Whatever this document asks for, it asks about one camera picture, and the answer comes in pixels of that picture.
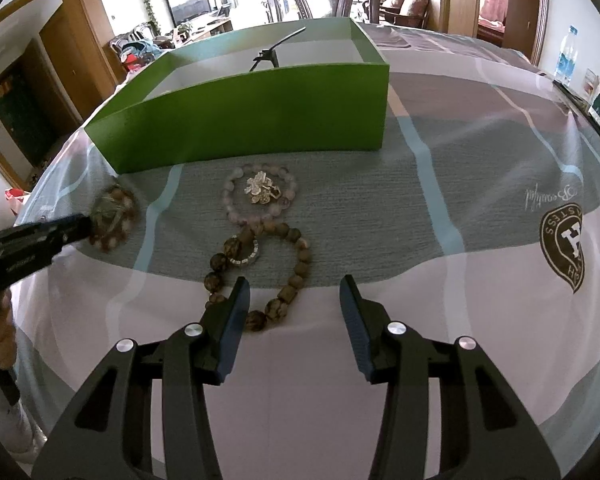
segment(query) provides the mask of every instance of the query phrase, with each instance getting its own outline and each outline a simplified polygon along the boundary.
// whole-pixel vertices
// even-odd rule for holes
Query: beaded bracelet
[[[284,222],[276,223],[273,220],[267,220],[255,226],[245,226],[239,235],[224,242],[222,253],[214,254],[211,257],[209,263],[212,272],[205,276],[205,288],[210,293],[205,309],[226,300],[220,294],[220,290],[224,285],[221,273],[228,268],[231,259],[238,257],[243,246],[255,242],[255,237],[263,233],[277,235],[293,243],[298,250],[298,263],[294,267],[294,275],[280,289],[278,296],[267,303],[265,311],[251,310],[247,314],[245,330],[249,332],[259,332],[264,329],[268,322],[278,323],[285,319],[289,305],[296,298],[309,274],[309,264],[312,259],[309,242],[302,238],[302,234],[298,229],[290,228]]]
[[[246,194],[252,197],[252,203],[269,203],[270,197],[278,200],[275,203],[269,203],[267,213],[264,215],[251,215],[248,218],[240,215],[234,207],[234,192],[236,180],[242,178],[244,174],[254,173],[255,177],[247,180],[247,188],[244,190]],[[267,173],[273,176],[278,176],[285,181],[287,188],[280,192],[277,186],[273,185],[272,180],[267,177]],[[260,222],[273,220],[280,216],[282,212],[291,206],[292,200],[296,197],[298,191],[298,183],[296,178],[289,173],[287,168],[274,166],[270,164],[245,164],[241,167],[234,168],[229,174],[224,185],[222,186],[221,197],[222,204],[226,208],[227,218],[232,224],[245,226],[247,224],[256,225]]]

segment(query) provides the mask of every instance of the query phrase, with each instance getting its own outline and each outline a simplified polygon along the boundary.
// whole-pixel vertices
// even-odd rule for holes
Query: human hand
[[[9,289],[4,291],[0,306],[0,368],[8,370],[16,362],[16,329],[13,326]]]

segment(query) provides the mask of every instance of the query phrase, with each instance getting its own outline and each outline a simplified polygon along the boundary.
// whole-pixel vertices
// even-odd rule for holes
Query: silver screw
[[[386,326],[386,329],[394,335],[401,335],[407,332],[407,326],[400,321],[392,321]]]
[[[461,337],[458,344],[460,348],[464,348],[465,350],[473,350],[476,346],[475,339],[467,335]]]
[[[189,337],[197,337],[204,331],[200,323],[191,323],[184,327],[184,333]]]
[[[129,352],[134,347],[134,342],[131,339],[121,339],[116,343],[118,352]]]

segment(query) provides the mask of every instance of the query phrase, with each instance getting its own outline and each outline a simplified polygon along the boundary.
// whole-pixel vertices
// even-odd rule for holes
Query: silver ring
[[[228,260],[236,267],[242,267],[242,266],[251,265],[257,259],[259,254],[260,254],[260,248],[258,247],[258,241],[254,238],[253,239],[253,252],[249,256],[247,256],[243,260],[234,260],[233,258],[228,258]]]

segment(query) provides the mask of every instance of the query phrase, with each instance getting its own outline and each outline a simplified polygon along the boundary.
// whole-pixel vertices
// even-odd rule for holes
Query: brown beaded bracelet
[[[205,276],[205,288],[210,293],[205,309],[226,300],[220,294],[220,290],[224,285],[221,273],[228,268],[229,258],[236,259],[243,246],[253,243],[255,237],[263,233],[277,235],[293,243],[298,250],[298,263],[294,267],[294,275],[288,279],[287,284],[282,287],[278,296],[267,303],[265,311],[251,310],[247,314],[245,330],[249,332],[260,332],[268,322],[278,323],[285,319],[289,304],[296,298],[298,291],[304,285],[311,263],[309,242],[302,238],[302,234],[298,229],[290,228],[284,222],[278,223],[273,220],[255,226],[245,226],[237,237],[229,238],[224,242],[222,253],[214,254],[211,257],[209,263],[212,272]]]

